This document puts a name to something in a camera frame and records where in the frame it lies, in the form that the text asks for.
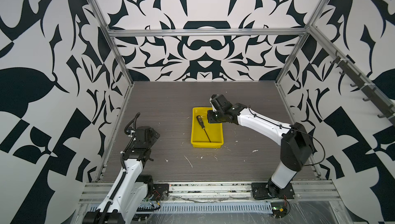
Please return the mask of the black yellow screwdriver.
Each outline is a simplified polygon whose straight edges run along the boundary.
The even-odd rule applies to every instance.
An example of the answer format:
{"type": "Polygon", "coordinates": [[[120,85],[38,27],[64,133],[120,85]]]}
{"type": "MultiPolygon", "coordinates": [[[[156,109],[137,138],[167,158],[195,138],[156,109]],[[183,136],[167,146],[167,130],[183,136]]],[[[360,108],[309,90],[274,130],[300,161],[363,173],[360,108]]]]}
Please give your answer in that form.
{"type": "Polygon", "coordinates": [[[200,115],[198,115],[198,116],[196,117],[196,119],[197,119],[197,121],[198,121],[198,124],[201,126],[201,128],[202,128],[203,131],[205,132],[205,134],[206,134],[206,136],[207,136],[209,142],[211,143],[211,139],[210,139],[210,137],[209,137],[209,135],[208,135],[208,133],[207,133],[207,131],[206,131],[206,128],[205,128],[205,125],[204,125],[204,122],[203,122],[202,117],[201,117],[200,115]]]}

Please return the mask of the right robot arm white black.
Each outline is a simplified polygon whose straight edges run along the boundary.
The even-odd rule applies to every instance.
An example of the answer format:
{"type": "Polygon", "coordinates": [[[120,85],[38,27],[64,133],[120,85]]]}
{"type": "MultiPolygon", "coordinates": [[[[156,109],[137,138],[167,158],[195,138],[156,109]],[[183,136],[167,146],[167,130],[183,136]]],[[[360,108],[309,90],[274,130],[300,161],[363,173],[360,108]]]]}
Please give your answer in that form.
{"type": "Polygon", "coordinates": [[[232,123],[252,129],[280,146],[280,163],[268,181],[268,187],[285,189],[313,154],[312,137],[300,123],[288,124],[254,112],[241,103],[232,104],[224,95],[210,98],[212,111],[207,112],[211,124],[232,123]]]}

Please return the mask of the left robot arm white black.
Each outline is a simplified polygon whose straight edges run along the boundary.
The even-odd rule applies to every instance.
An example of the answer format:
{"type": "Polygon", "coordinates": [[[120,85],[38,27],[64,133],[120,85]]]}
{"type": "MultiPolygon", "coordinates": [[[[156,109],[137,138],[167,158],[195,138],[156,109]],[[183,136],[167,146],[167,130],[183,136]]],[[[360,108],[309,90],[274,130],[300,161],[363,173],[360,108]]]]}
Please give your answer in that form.
{"type": "Polygon", "coordinates": [[[131,143],[121,152],[121,170],[104,200],[87,212],[83,224],[129,224],[142,201],[152,196],[151,175],[142,175],[151,148],[160,137],[153,128],[142,126],[132,132],[131,143]]]}

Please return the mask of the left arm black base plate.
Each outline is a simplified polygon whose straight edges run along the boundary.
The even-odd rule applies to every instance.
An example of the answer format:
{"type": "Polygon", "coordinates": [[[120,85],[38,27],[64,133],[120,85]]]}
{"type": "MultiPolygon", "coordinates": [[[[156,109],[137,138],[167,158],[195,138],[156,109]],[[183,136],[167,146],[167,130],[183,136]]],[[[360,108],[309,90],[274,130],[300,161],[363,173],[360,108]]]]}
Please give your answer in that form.
{"type": "Polygon", "coordinates": [[[169,184],[160,183],[153,185],[152,201],[161,201],[169,196],[169,184]]]}

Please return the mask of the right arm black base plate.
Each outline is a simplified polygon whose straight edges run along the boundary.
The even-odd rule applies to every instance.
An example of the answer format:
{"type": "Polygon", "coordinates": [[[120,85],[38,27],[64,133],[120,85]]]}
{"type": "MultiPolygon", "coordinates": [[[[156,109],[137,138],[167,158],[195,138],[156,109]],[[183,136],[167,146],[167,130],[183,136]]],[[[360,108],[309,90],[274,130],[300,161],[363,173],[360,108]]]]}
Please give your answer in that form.
{"type": "Polygon", "coordinates": [[[252,183],[252,196],[256,200],[294,199],[294,189],[291,183],[281,189],[271,181],[267,183],[252,183]]]}

